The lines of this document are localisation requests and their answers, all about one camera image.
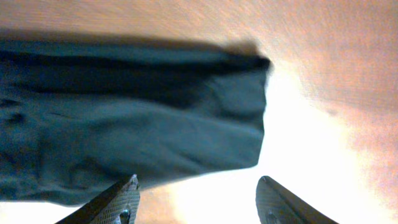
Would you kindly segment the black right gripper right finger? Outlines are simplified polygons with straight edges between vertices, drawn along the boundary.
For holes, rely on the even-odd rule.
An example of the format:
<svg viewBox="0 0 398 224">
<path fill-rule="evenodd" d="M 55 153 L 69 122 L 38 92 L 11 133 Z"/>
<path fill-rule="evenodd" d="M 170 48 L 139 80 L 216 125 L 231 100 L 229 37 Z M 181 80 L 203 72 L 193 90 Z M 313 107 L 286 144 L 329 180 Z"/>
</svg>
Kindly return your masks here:
<svg viewBox="0 0 398 224">
<path fill-rule="evenodd" d="M 256 207 L 261 224 L 338 224 L 269 176 L 257 183 Z"/>
</svg>

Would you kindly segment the black leggings red waistband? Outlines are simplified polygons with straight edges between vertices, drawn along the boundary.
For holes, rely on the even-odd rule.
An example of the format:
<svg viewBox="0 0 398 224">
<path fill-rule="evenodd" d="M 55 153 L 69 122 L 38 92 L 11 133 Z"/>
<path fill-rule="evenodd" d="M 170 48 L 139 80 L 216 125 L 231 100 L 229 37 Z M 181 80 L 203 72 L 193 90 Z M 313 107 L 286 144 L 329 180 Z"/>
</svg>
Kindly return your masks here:
<svg viewBox="0 0 398 224">
<path fill-rule="evenodd" d="M 1 42 L 1 200 L 79 205 L 258 163 L 270 60 L 223 50 Z"/>
</svg>

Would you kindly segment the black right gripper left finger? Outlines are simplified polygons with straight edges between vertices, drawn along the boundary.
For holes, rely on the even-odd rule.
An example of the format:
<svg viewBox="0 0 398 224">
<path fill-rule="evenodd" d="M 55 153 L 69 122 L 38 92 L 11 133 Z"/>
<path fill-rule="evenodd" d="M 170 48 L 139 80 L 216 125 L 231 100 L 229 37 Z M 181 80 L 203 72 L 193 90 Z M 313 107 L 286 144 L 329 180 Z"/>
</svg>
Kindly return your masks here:
<svg viewBox="0 0 398 224">
<path fill-rule="evenodd" d="M 120 180 L 56 224 L 134 224 L 140 202 L 134 174 Z"/>
</svg>

